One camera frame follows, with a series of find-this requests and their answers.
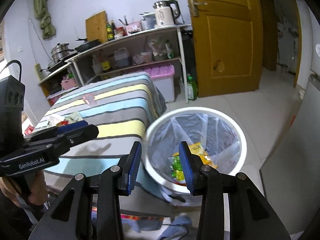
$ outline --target trash bag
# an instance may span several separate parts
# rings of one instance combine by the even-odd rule
[[[181,141],[188,145],[200,142],[220,173],[229,174],[240,158],[239,138],[220,118],[201,113],[172,117],[157,129],[148,145],[151,165],[172,183],[176,181],[171,176],[170,157],[179,151]]]

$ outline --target door handle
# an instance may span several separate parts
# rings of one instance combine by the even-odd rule
[[[198,2],[197,0],[190,0],[191,3],[191,14],[193,17],[199,17],[198,5],[208,5],[206,2]]]

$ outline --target yellow snack bag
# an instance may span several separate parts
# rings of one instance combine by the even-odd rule
[[[189,145],[189,149],[192,154],[198,155],[204,164],[207,164],[215,169],[218,168],[218,166],[215,165],[213,161],[210,159],[207,152],[203,149],[200,142]]]

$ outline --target electric kettle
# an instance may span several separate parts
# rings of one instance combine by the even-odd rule
[[[155,9],[158,27],[175,25],[176,19],[180,16],[180,8],[176,0],[158,1],[153,4]]]

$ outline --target pink storage bin lid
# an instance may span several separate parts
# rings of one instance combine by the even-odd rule
[[[169,77],[174,75],[174,66],[172,64],[160,65],[155,67],[143,68],[152,79]]]

